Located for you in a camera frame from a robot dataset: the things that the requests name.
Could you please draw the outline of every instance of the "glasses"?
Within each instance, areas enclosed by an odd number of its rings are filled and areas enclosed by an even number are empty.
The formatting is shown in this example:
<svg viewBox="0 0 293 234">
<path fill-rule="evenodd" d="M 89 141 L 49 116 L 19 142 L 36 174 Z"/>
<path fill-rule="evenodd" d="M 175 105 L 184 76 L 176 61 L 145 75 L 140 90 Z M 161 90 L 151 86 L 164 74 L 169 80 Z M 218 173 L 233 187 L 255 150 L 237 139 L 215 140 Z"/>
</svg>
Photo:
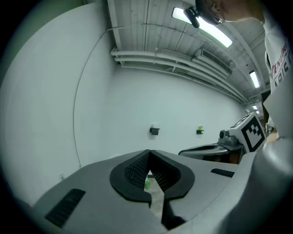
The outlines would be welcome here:
<svg viewBox="0 0 293 234">
<path fill-rule="evenodd" d="M 212 10 L 212 7 L 215 5 L 214 1 L 212 0 L 203 0 L 205 8 L 209 11 L 211 14 L 212 18 L 219 24 L 219 23 L 224 23 L 225 18 L 221 12 L 216 12 Z"/>
</svg>

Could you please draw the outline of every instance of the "ceiling light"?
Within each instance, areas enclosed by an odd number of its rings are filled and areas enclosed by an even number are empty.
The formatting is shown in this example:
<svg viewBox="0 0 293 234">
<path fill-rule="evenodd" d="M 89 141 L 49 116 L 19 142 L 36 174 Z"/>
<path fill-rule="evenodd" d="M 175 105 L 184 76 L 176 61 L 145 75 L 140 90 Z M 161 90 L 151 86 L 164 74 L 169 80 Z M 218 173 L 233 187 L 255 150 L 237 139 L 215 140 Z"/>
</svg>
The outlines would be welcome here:
<svg viewBox="0 0 293 234">
<path fill-rule="evenodd" d="M 172 17 L 191 24 L 189 19 L 185 16 L 183 9 L 180 9 L 178 7 L 174 8 Z M 212 24 L 205 22 L 201 17 L 199 17 L 197 20 L 200 23 L 200 29 L 211 34 L 214 38 L 216 38 L 224 46 L 226 46 L 228 48 L 232 44 L 232 41 L 230 40 L 230 38 L 228 38 L 220 29 L 218 29 L 217 27 L 215 27 Z"/>
<path fill-rule="evenodd" d="M 253 84 L 255 85 L 255 88 L 259 88 L 260 84 L 258 83 L 258 79 L 257 79 L 255 71 L 249 72 L 249 75 L 250 75 L 250 77 L 251 77 L 251 79 L 253 81 Z"/>
</svg>

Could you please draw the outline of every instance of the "ceiling pipe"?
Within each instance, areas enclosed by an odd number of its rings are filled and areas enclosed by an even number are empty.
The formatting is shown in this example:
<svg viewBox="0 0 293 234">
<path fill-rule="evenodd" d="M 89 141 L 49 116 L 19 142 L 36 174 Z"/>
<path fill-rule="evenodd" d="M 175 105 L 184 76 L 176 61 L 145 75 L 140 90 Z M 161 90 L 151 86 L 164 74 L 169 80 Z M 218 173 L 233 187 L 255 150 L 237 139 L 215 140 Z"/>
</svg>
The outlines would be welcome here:
<svg viewBox="0 0 293 234">
<path fill-rule="evenodd" d="M 205 83 L 203 83 L 203 82 L 200 82 L 199 80 L 195 80 L 195 79 L 193 79 L 193 78 L 187 77 L 187 76 L 182 75 L 182 74 L 172 73 L 172 72 L 163 71 L 163 70 L 154 69 L 154 68 L 139 67 L 139 66 L 129 66 L 129 65 L 125 65 L 125 64 L 121 64 L 121 67 L 122 67 L 122 68 L 133 68 L 133 69 L 142 69 L 142 70 L 149 70 L 149 71 L 157 71 L 157 72 L 162 72 L 162 73 L 166 73 L 166 74 L 170 74 L 170 75 L 175 75 L 175 76 L 178 76 L 178 77 L 182 77 L 182 78 L 184 78 L 184 79 L 191 80 L 191 81 L 193 81 L 193 82 L 195 82 L 195 83 L 198 83 L 198 84 L 200 84 L 200 85 L 203 85 L 203 86 L 206 86 L 206 87 L 208 87 L 208 88 L 214 89 L 214 90 L 216 90 L 216 91 L 218 91 L 218 92 L 221 92 L 221 93 L 223 93 L 223 94 L 225 94 L 225 95 L 227 95 L 227 96 L 229 96 L 229 97 L 235 99 L 236 101 L 240 102 L 241 104 L 243 104 L 243 102 L 242 102 L 239 98 L 237 98 L 237 97 L 235 97 L 235 96 L 233 96 L 233 95 L 230 95 L 230 94 L 228 94 L 227 92 L 224 92 L 223 90 L 217 89 L 216 87 L 214 87 L 214 86 L 212 86 L 212 85 L 205 84 Z"/>
<path fill-rule="evenodd" d="M 139 55 L 139 56 L 150 56 L 150 57 L 154 57 L 155 56 L 155 53 L 154 52 L 146 52 L 146 51 L 115 51 L 115 50 L 116 50 L 116 48 L 114 48 L 111 51 L 111 55 L 113 55 L 113 56 Z M 197 69 L 197 70 L 195 70 L 196 72 L 194 72 L 194 73 L 196 73 L 198 75 L 206 76 L 206 75 L 203 75 L 202 73 L 199 74 L 199 72 L 201 71 L 201 72 L 204 72 L 204 73 L 206 73 L 206 74 L 208 74 L 208 75 L 210 75 L 212 77 L 215 77 L 216 79 L 218 79 L 219 81 L 221 81 L 222 83 L 224 83 L 226 86 L 228 86 L 229 88 L 231 88 L 234 91 L 234 93 L 236 92 L 237 93 L 237 96 L 239 96 L 244 102 L 248 102 L 248 99 L 246 99 L 246 97 L 244 97 L 239 92 L 239 90 L 237 90 L 236 88 L 234 88 L 225 79 L 223 79 L 222 77 L 220 77 L 216 73 L 212 72 L 211 70 L 208 70 L 208 69 L 200 66 L 199 64 L 195 64 L 195 63 L 193 63 L 191 61 L 187 61 L 185 59 L 181 59 L 181 58 L 178 58 L 178 57 L 175 57 L 175 56 L 171 56 L 171 55 L 168 55 L 168 54 L 164 54 L 164 53 L 157 53 L 156 54 L 156 57 L 162 58 L 162 59 L 170 59 L 170 60 L 174 60 L 174 61 L 177 61 L 177 62 L 186 64 L 186 65 L 188 65 L 188 66 L 190 66 L 190 67 L 192 67 L 194 69 Z"/>
<path fill-rule="evenodd" d="M 216 74 L 218 74 L 219 76 L 221 76 L 223 79 L 226 79 L 226 78 L 227 78 L 227 76 L 225 76 L 222 72 L 220 72 L 220 71 L 218 71 L 217 69 L 213 68 L 213 67 L 212 67 L 211 65 L 209 65 L 209 64 L 206 64 L 206 63 L 204 63 L 204 62 L 202 62 L 202 61 L 200 61 L 200 60 L 198 60 L 198 59 L 195 59 L 195 58 L 192 59 L 192 62 L 194 62 L 194 63 L 196 63 L 196 64 L 198 64 L 198 65 L 200 65 L 200 66 L 203 66 L 203 67 L 206 68 L 206 69 L 209 69 L 209 70 L 213 71 L 214 73 L 216 73 Z"/>
<path fill-rule="evenodd" d="M 157 26 L 157 27 L 164 27 L 164 28 L 167 28 L 167 29 L 171 29 L 171 30 L 174 30 L 176 32 L 180 32 L 180 33 L 183 33 L 187 36 L 190 36 L 190 37 L 193 37 L 195 39 L 198 39 L 194 36 L 194 34 L 187 34 L 183 31 L 179 31 L 175 28 L 171 28 L 171 27 L 167 27 L 167 26 L 163 26 L 163 25 L 157 25 L 157 24 L 133 24 L 133 25 L 128 25 L 128 26 L 122 26 L 122 27 L 113 27 L 113 28 L 109 28 L 107 29 L 107 31 L 110 31 L 110 30 L 114 30 L 116 28 L 118 29 L 123 29 L 123 28 L 128 28 L 128 27 L 134 27 L 134 26 L 138 26 L 138 25 L 142 25 L 142 26 Z M 235 64 L 236 64 L 236 68 L 238 69 L 238 71 L 243 75 L 243 77 L 248 81 L 248 83 L 251 85 L 251 87 L 253 88 L 254 85 L 253 83 L 250 81 L 250 78 L 246 75 L 246 73 L 243 71 L 243 69 L 240 67 L 240 65 L 235 61 L 235 59 L 233 59 L 233 57 L 227 53 L 226 50 L 224 50 L 221 45 L 219 45 L 218 43 L 216 43 L 215 41 L 211 40 L 208 36 L 204 35 L 204 33 L 201 33 L 199 30 L 196 31 L 196 33 L 202 37 L 204 37 L 206 40 L 210 41 L 211 43 L 217 45 L 217 48 L 219 48 L 223 53 L 225 53 Z"/>
<path fill-rule="evenodd" d="M 168 55 L 171 55 L 171 56 L 175 56 L 175 57 L 178 57 L 178 58 L 183 58 L 187 61 L 191 61 L 192 60 L 192 57 L 191 56 L 188 56 L 186 54 L 183 54 L 183 53 L 179 53 L 179 52 L 176 52 L 176 51 L 172 51 L 172 50 L 168 50 L 168 49 L 162 49 L 160 50 L 161 53 L 164 53 L 164 54 L 168 54 Z"/>
<path fill-rule="evenodd" d="M 114 58 L 115 61 L 117 62 L 144 62 L 144 63 L 153 63 L 154 60 L 153 59 L 150 59 L 150 58 L 134 58 L 134 57 L 130 57 L 130 58 Z M 190 67 L 186 67 L 186 66 L 183 66 L 183 65 L 180 65 L 180 64 L 176 64 L 176 63 L 173 63 L 173 62 L 168 62 L 168 61 L 163 61 L 163 60 L 156 60 L 155 62 L 156 64 L 161 64 L 161 65 L 168 65 L 168 66 L 171 66 L 171 67 L 177 67 L 177 68 L 181 68 L 181 69 L 184 69 L 184 70 L 187 70 L 187 71 L 190 71 L 192 73 L 195 73 L 199 76 L 203 76 L 211 81 L 213 81 L 214 83 L 216 83 L 218 86 L 221 86 L 222 88 L 228 90 L 229 92 L 233 93 L 236 97 L 239 97 L 241 100 L 241 96 L 239 95 L 239 93 L 235 92 L 233 89 L 225 86 L 222 82 L 218 81 L 217 79 L 203 73 L 203 72 L 200 72 L 198 70 L 195 70 L 193 68 L 190 68 Z"/>
<path fill-rule="evenodd" d="M 185 73 L 187 75 L 191 75 L 191 76 L 196 77 L 198 79 L 200 78 L 201 80 L 203 80 L 203 81 L 205 81 L 207 83 L 210 83 L 211 85 L 216 85 L 214 82 L 210 81 L 209 79 L 206 79 L 204 76 L 199 77 L 198 75 L 196 75 L 194 73 L 191 73 L 189 71 L 186 71 L 186 70 L 183 70 L 183 69 L 180 69 L 180 68 L 176 68 L 175 72 Z"/>
<path fill-rule="evenodd" d="M 206 57 L 203 57 L 202 55 L 197 56 L 197 60 L 202 61 L 206 64 L 209 64 L 211 67 L 221 72 L 226 78 L 230 76 L 230 74 L 227 71 L 225 71 L 223 68 L 221 68 L 218 64 L 215 64 L 210 59 L 207 59 Z"/>
</svg>

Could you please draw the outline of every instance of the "black vent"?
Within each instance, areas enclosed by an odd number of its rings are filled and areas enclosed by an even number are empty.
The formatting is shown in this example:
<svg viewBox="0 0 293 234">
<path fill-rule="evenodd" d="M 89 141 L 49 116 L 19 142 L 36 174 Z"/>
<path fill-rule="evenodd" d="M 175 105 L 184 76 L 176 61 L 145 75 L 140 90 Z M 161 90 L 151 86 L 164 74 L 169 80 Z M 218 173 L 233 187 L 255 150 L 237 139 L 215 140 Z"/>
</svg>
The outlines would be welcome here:
<svg viewBox="0 0 293 234">
<path fill-rule="evenodd" d="M 218 168 L 214 168 L 211 170 L 212 173 L 222 175 L 222 176 L 227 176 L 227 177 L 232 177 L 234 175 L 234 172 L 228 171 L 228 170 L 222 170 Z"/>
<path fill-rule="evenodd" d="M 206 50 L 202 50 L 202 55 L 210 59 L 211 61 L 218 64 L 221 68 L 223 68 L 225 71 L 227 71 L 229 74 L 232 74 L 232 70 L 221 60 L 219 60 L 216 56 L 212 55 L 211 53 L 207 52 Z"/>
<path fill-rule="evenodd" d="M 85 193 L 85 191 L 79 189 L 70 190 L 45 218 L 62 228 Z"/>
<path fill-rule="evenodd" d="M 232 70 L 229 67 L 227 67 L 227 71 L 229 74 L 232 74 Z"/>
<path fill-rule="evenodd" d="M 163 192 L 176 184 L 181 178 L 180 171 L 162 158 L 151 157 L 150 164 L 152 165 L 150 167 L 151 172 Z"/>
<path fill-rule="evenodd" d="M 205 50 L 203 50 L 202 51 L 202 55 L 203 56 L 206 56 L 208 59 L 210 59 L 211 61 L 212 61 L 212 59 L 213 59 L 213 56 L 210 54 L 210 53 L 208 53 L 207 51 L 205 51 Z"/>
<path fill-rule="evenodd" d="M 124 176 L 126 180 L 130 184 L 142 190 L 145 186 L 147 174 L 150 171 L 148 167 L 148 156 L 149 154 L 144 155 L 139 160 L 135 161 L 134 163 L 126 167 L 124 171 Z"/>
</svg>

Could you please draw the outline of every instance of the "ceiling beam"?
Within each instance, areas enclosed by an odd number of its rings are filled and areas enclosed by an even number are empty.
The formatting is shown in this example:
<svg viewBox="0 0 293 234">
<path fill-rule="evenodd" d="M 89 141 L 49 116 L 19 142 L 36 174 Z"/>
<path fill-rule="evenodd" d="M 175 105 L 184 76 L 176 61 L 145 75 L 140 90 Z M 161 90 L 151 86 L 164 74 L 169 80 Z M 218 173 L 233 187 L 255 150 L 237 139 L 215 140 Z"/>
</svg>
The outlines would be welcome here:
<svg viewBox="0 0 293 234">
<path fill-rule="evenodd" d="M 188 34 L 188 33 L 186 33 L 186 32 L 183 32 L 183 31 L 180 31 L 180 30 L 177 30 L 177 29 L 175 29 L 175 28 L 171 28 L 171 27 L 167 27 L 167 26 L 163 26 L 163 25 L 158 25 L 158 24 L 138 24 L 138 25 L 142 25 L 142 26 L 157 26 L 157 27 L 164 27 L 164 28 L 167 28 L 167 29 L 172 29 L 172 30 L 174 30 L 174 31 L 177 31 L 177 32 L 180 32 L 180 33 L 182 33 L 182 34 L 185 34 L 185 35 L 188 35 L 188 36 L 190 36 L 190 37 L 193 37 L 193 38 L 196 38 L 196 39 L 198 39 L 197 37 L 195 37 L 195 33 L 193 33 L 193 34 Z M 137 26 L 137 24 L 135 24 L 135 25 L 127 25 L 127 26 L 122 26 L 122 27 L 118 27 L 118 28 L 109 28 L 107 31 L 109 31 L 109 30 L 115 30 L 115 29 L 123 29 L 123 28 L 128 28 L 128 27 L 134 27 L 134 26 Z M 244 78 L 247 80 L 247 82 L 249 83 L 249 84 L 251 84 L 251 79 L 249 78 L 249 74 L 247 73 L 245 73 L 244 71 L 243 71 L 243 69 L 240 67 L 240 65 L 236 62 L 236 60 L 235 59 L 233 59 L 233 57 L 230 55 L 230 54 L 228 54 L 227 53 L 227 51 L 226 50 L 224 50 L 219 44 L 217 44 L 215 41 L 213 41 L 213 40 L 211 40 L 208 36 L 206 36 L 206 35 L 204 35 L 203 33 L 201 33 L 199 30 L 197 30 L 196 31 L 196 33 L 198 34 L 198 35 L 200 35 L 200 36 L 203 36 L 204 38 L 206 38 L 208 41 L 210 41 L 211 43 L 213 43 L 213 44 L 215 44 L 216 46 L 217 46 L 217 48 L 219 48 L 224 54 L 226 54 L 234 63 L 235 63 L 235 65 L 236 65 L 236 67 L 237 67 L 237 69 L 238 69 L 238 71 L 244 76 Z"/>
<path fill-rule="evenodd" d="M 233 95 L 235 95 L 236 97 L 238 97 L 240 100 L 242 100 L 243 103 L 246 102 L 246 98 L 243 98 L 241 96 L 241 93 L 239 93 L 239 91 L 235 91 L 234 89 L 235 88 L 232 88 L 230 87 L 229 85 L 227 85 L 227 83 L 222 83 L 221 81 L 215 79 L 214 77 L 204 73 L 204 72 L 201 72 L 201 71 L 198 71 L 194 68 L 191 68 L 189 66 L 184 66 L 184 65 L 181 65 L 181 64 L 176 64 L 174 62 L 169 62 L 169 61 L 164 61 L 164 60 L 160 60 L 160 59 L 157 59 L 156 61 L 154 59 L 150 59 L 150 58 L 135 58 L 135 57 L 129 57 L 129 58 L 115 58 L 115 61 L 117 62 L 143 62 L 143 63 L 156 63 L 156 64 L 161 64 L 161 65 L 168 65 L 170 67 L 176 67 L 176 68 L 179 68 L 179 69 L 183 69 L 183 70 L 186 70 L 186 71 L 189 71 L 191 73 L 194 73 L 195 75 L 197 75 L 198 78 L 202 79 L 202 80 L 206 80 L 208 79 L 209 81 L 217 84 L 218 86 L 226 89 L 227 91 L 233 93 Z"/>
<path fill-rule="evenodd" d="M 231 31 L 231 33 L 237 38 L 237 40 L 240 42 L 240 44 L 244 47 L 247 54 L 250 56 L 252 62 L 255 64 L 256 72 L 259 75 L 260 81 L 263 81 L 264 78 L 262 76 L 260 66 L 255 58 L 255 55 L 253 54 L 252 50 L 250 49 L 249 45 L 247 44 L 247 42 L 244 40 L 244 38 L 240 35 L 240 33 L 236 30 L 236 28 L 234 28 L 234 26 L 232 24 L 230 24 L 229 22 L 225 22 L 225 27 Z"/>
<path fill-rule="evenodd" d="M 257 93 L 257 94 L 255 94 L 255 95 L 249 97 L 248 99 L 251 99 L 251 98 L 257 97 L 258 95 L 261 95 L 262 93 L 265 93 L 265 92 L 270 91 L 270 90 L 271 90 L 271 88 L 264 89 L 264 90 L 260 91 L 259 93 Z"/>
<path fill-rule="evenodd" d="M 115 9 L 114 0 L 108 0 L 108 7 L 109 7 L 109 13 L 110 13 L 110 18 L 111 18 L 111 22 L 112 22 L 112 27 L 114 28 L 113 32 L 114 32 L 114 37 L 115 37 L 117 49 L 122 50 L 119 29 L 115 28 L 115 27 L 118 27 L 118 23 L 117 23 L 117 16 L 116 16 L 116 9 Z"/>
<path fill-rule="evenodd" d="M 161 59 L 170 59 L 172 61 L 175 61 L 176 63 L 182 63 L 187 65 L 188 67 L 192 67 L 195 70 L 198 70 L 200 72 L 204 72 L 206 74 L 208 74 L 209 76 L 216 78 L 217 80 L 221 81 L 222 83 L 224 83 L 225 85 L 229 86 L 231 89 L 233 89 L 236 93 L 238 93 L 240 95 L 240 98 L 243 99 L 244 102 L 248 102 L 248 99 L 246 99 L 240 92 L 239 90 L 237 90 L 235 87 L 233 87 L 230 83 L 228 83 L 223 77 L 218 76 L 216 73 L 214 73 L 213 71 L 209 70 L 208 68 L 199 65 L 199 64 L 195 64 L 193 62 L 193 60 L 191 61 L 190 59 L 184 59 L 184 58 L 179 58 L 176 56 L 172 56 L 169 54 L 165 54 L 165 53 L 157 53 L 157 52 L 143 52 L 143 51 L 116 51 L 115 48 L 111 51 L 111 55 L 113 56 L 123 56 L 123 55 L 135 55 L 135 56 L 148 56 L 148 57 L 156 57 L 156 58 L 161 58 Z"/>
</svg>

